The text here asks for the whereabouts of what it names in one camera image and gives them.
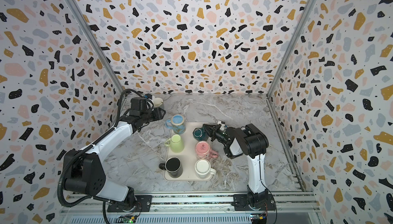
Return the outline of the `grey mug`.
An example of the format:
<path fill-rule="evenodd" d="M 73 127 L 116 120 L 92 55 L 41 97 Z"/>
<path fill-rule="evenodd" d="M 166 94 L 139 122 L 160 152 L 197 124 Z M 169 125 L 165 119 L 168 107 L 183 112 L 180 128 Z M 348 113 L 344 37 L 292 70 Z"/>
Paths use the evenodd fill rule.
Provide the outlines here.
<path fill-rule="evenodd" d="M 162 98 L 154 98 L 153 99 L 154 107 L 157 108 L 163 108 L 164 107 L 164 101 Z"/>

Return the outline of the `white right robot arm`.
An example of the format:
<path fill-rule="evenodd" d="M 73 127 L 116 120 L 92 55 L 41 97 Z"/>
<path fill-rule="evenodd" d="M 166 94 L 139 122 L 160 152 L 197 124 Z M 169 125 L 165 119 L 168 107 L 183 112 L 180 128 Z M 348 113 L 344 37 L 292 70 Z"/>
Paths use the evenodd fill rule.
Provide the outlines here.
<path fill-rule="evenodd" d="M 217 140 L 224 147 L 225 155 L 235 159 L 242 155 L 247 157 L 249 181 L 247 205 L 260 209 L 267 205 L 269 190 L 266 187 L 264 160 L 269 142 L 267 137 L 253 124 L 234 128 L 219 123 L 204 124 L 211 141 Z"/>

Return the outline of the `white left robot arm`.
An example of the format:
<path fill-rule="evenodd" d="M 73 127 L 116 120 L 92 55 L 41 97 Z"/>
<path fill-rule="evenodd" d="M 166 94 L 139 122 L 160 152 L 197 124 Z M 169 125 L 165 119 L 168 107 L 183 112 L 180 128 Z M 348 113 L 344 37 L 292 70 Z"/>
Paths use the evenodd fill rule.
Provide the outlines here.
<path fill-rule="evenodd" d="M 104 135 L 80 150 L 70 150 L 64 155 L 63 170 L 57 186 L 57 197 L 64 207 L 73 207 L 93 198 L 119 204 L 123 210 L 136 205 L 134 189 L 107 179 L 103 162 L 125 139 L 131 137 L 151 122 L 162 120 L 165 110 L 150 111 L 128 109 L 119 122 Z"/>

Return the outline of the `dark green mug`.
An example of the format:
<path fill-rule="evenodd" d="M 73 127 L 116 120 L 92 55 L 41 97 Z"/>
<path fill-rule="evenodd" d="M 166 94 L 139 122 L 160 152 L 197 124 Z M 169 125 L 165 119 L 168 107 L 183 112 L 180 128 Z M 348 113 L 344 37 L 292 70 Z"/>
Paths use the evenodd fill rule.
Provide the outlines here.
<path fill-rule="evenodd" d="M 193 131 L 192 135 L 199 142 L 200 141 L 207 141 L 209 139 L 209 135 L 207 134 L 206 130 L 203 127 L 196 128 Z"/>

